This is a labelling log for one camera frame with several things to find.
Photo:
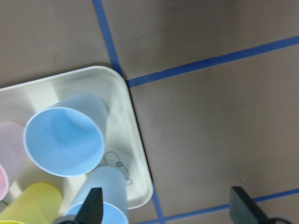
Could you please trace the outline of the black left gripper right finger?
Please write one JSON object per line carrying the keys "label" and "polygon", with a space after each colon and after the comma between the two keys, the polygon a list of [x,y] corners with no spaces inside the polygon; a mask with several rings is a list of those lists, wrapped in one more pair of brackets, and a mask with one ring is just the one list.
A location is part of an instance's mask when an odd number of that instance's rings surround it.
{"label": "black left gripper right finger", "polygon": [[242,187],[231,187],[229,215],[234,224],[265,224],[269,218]]}

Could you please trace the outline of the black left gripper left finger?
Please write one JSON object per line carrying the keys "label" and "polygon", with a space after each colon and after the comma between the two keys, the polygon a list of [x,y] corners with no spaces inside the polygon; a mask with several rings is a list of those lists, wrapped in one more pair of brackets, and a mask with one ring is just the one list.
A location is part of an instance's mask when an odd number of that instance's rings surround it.
{"label": "black left gripper left finger", "polygon": [[76,215],[77,224],[100,224],[103,219],[102,188],[92,188]]}

